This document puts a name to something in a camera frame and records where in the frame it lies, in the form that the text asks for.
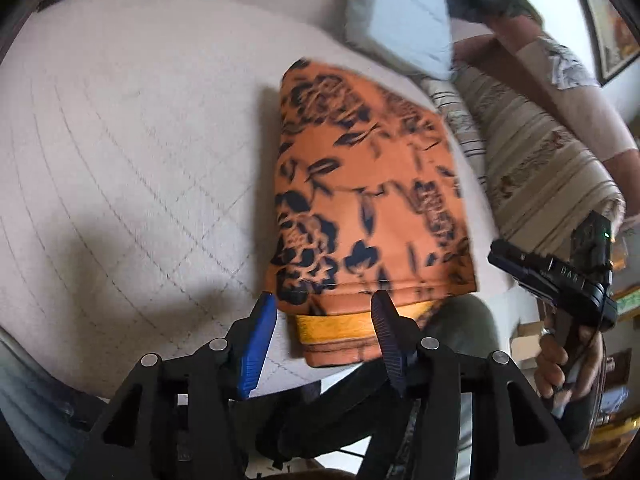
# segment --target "human hand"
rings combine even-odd
[[[593,332],[593,328],[581,326],[578,332],[580,342],[583,344],[589,343]],[[600,370],[603,354],[604,345],[602,343],[602,334],[598,332],[593,338],[593,341],[591,341],[589,348],[586,349],[577,381],[574,386],[564,394],[566,396],[566,398],[563,399],[564,403],[570,400],[579,400],[591,391],[591,387]],[[538,369],[534,373],[534,379],[540,395],[545,397],[545,399],[553,396],[554,386],[560,387],[564,384],[565,377],[560,367],[567,364],[568,359],[569,357],[566,350],[558,344],[552,334],[546,334],[540,338],[540,354],[536,357]]]

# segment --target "light blue pillow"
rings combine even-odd
[[[402,74],[449,79],[446,0],[347,0],[345,37]]]

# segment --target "striped cushion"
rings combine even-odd
[[[571,232],[592,209],[617,232],[620,190],[571,132],[476,68],[460,66],[453,83],[486,141],[487,195],[504,238],[566,258]]]
[[[480,185],[486,189],[484,140],[458,90],[449,81],[438,81],[428,77],[420,81],[420,87],[438,107],[478,177]]]

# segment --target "folded orange cloth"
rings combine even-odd
[[[435,112],[305,59],[285,73],[280,107],[267,290],[298,316],[310,365],[378,357],[374,291],[424,324],[435,300],[476,290],[446,131]]]

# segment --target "silver screw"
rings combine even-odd
[[[158,362],[158,356],[156,354],[146,354],[140,359],[140,364],[146,367],[153,366]]]
[[[496,350],[494,353],[491,354],[491,357],[499,365],[505,365],[511,360],[511,358],[507,354],[505,354],[502,350]]]
[[[224,350],[226,348],[226,345],[227,345],[226,339],[223,337],[217,337],[215,339],[212,339],[209,342],[209,348],[217,352]]]
[[[434,337],[423,337],[420,340],[420,344],[422,348],[426,348],[427,350],[437,350],[440,346],[440,342]]]

